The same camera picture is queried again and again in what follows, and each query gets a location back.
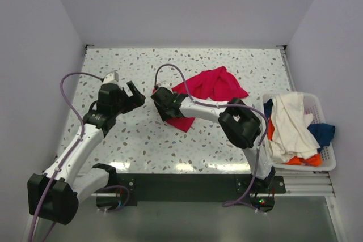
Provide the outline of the red t shirt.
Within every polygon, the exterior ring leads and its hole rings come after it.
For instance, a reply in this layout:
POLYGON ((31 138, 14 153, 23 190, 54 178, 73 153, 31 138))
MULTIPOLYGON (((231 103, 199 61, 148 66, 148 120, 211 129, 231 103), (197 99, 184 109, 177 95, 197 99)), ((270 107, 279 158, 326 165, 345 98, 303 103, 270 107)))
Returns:
POLYGON ((193 97, 213 101, 230 101, 235 97, 244 99, 249 96, 236 77, 224 66, 204 70, 188 78, 186 82, 186 84, 179 83, 173 86, 171 90, 178 94, 186 94, 189 91, 193 97))

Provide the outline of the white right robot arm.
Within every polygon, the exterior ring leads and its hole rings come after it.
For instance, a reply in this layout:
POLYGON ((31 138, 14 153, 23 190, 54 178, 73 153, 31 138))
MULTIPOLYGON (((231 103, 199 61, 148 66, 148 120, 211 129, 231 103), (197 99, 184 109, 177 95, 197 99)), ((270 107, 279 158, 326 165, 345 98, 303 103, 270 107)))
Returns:
POLYGON ((151 99, 163 121, 199 118, 219 124, 227 140, 243 151, 255 178, 254 186, 271 187, 276 171, 271 160, 260 151, 267 136, 261 123, 268 124, 261 111, 245 105, 238 98, 231 101, 202 100, 177 94, 165 87, 157 88, 151 99))

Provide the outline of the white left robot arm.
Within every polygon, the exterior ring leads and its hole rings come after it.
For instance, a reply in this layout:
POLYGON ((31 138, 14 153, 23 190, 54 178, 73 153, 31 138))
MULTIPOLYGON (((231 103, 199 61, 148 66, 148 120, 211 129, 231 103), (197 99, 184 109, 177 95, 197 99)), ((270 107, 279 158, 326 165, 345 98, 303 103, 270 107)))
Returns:
POLYGON ((116 83, 103 83, 98 98, 83 116, 76 136, 62 155, 43 174, 33 174, 27 183, 29 213, 35 217, 67 225, 79 205, 101 189, 118 185, 115 167, 97 163, 79 177, 79 171, 93 150, 115 126, 116 119, 141 107, 145 96, 133 82, 127 92, 116 83))

